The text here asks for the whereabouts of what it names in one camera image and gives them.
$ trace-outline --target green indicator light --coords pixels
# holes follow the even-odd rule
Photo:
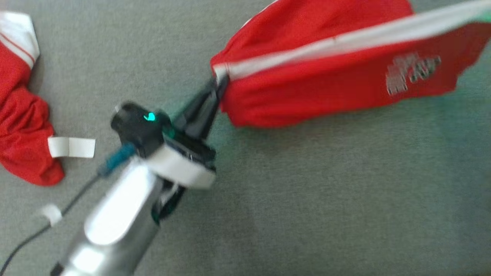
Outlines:
[[[143,116],[143,118],[145,118],[145,120],[149,121],[149,122],[153,122],[155,121],[157,118],[155,117],[155,114],[153,112],[150,112],[148,114],[148,116]]]

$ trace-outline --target black cable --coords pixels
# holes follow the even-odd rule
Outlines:
[[[93,177],[89,182],[87,182],[84,187],[80,190],[80,192],[68,203],[68,205],[61,211],[62,217],[65,216],[72,208],[73,206],[78,202],[78,200],[94,185],[99,179],[101,179],[100,175],[97,175]],[[5,271],[7,270],[8,265],[12,261],[12,259],[15,257],[15,255],[28,243],[32,242],[42,234],[46,233],[49,229],[51,229],[51,224],[48,224],[41,228],[41,230],[37,231],[35,234],[32,236],[28,237],[25,239],[23,242],[21,242],[19,245],[15,247],[15,249],[12,251],[12,253],[8,256],[7,260],[3,264],[1,271],[0,271],[0,276],[3,276]]]

